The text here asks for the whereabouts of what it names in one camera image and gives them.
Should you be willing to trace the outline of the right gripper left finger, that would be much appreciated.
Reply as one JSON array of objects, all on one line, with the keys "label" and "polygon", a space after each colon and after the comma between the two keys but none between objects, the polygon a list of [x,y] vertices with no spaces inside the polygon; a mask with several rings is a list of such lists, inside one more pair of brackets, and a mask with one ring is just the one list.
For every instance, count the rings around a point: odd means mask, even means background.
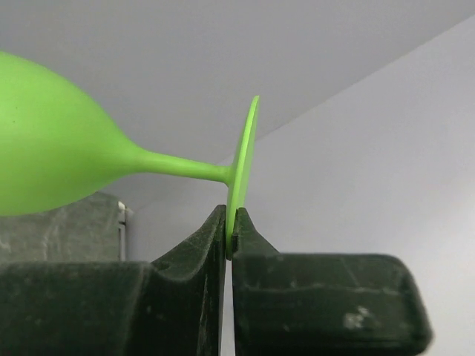
[{"label": "right gripper left finger", "polygon": [[152,262],[2,264],[1,353],[220,354],[225,213]]}]

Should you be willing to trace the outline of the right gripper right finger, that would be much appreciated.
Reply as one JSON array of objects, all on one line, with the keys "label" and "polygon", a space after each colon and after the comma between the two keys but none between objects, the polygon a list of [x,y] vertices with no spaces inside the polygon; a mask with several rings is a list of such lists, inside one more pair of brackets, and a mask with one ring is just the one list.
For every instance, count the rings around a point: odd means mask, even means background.
[{"label": "right gripper right finger", "polygon": [[244,208],[232,245],[237,355],[420,355],[433,339],[394,256],[280,252]]}]

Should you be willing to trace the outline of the green wine glass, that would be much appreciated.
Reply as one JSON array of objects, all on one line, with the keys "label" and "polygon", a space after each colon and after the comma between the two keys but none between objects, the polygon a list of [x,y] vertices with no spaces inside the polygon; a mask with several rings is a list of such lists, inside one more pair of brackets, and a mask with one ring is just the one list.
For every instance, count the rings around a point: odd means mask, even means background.
[{"label": "green wine glass", "polygon": [[226,254],[246,199],[260,100],[249,107],[231,165],[148,151],[87,93],[31,60],[1,54],[1,214],[50,211],[132,174],[221,182],[228,188]]}]

